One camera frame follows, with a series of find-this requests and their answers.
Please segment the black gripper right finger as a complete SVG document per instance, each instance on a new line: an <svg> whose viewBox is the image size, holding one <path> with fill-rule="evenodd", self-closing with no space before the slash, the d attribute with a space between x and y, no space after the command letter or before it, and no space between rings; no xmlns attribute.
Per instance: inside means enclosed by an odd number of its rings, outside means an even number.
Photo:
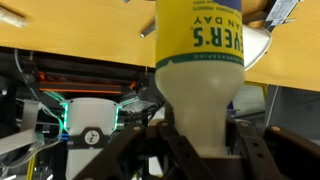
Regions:
<svg viewBox="0 0 320 180"><path fill-rule="evenodd" d="M251 180L320 180L320 146L281 126L259 131L246 121L230 122L229 147Z"/></svg>

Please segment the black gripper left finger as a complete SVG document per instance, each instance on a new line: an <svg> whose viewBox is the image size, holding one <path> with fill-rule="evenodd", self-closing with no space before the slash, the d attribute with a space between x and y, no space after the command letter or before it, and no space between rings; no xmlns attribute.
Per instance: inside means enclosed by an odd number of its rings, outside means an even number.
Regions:
<svg viewBox="0 0 320 180"><path fill-rule="evenodd" d="M187 138L168 121L130 125L99 152L73 180L214 180Z"/></svg>

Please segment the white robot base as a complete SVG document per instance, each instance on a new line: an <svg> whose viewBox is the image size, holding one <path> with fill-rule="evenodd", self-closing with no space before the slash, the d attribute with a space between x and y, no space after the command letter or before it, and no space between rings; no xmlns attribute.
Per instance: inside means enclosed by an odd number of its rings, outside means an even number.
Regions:
<svg viewBox="0 0 320 180"><path fill-rule="evenodd" d="M120 105L101 98L74 98L61 102L67 132L66 180L76 175L108 144L116 130Z"/></svg>

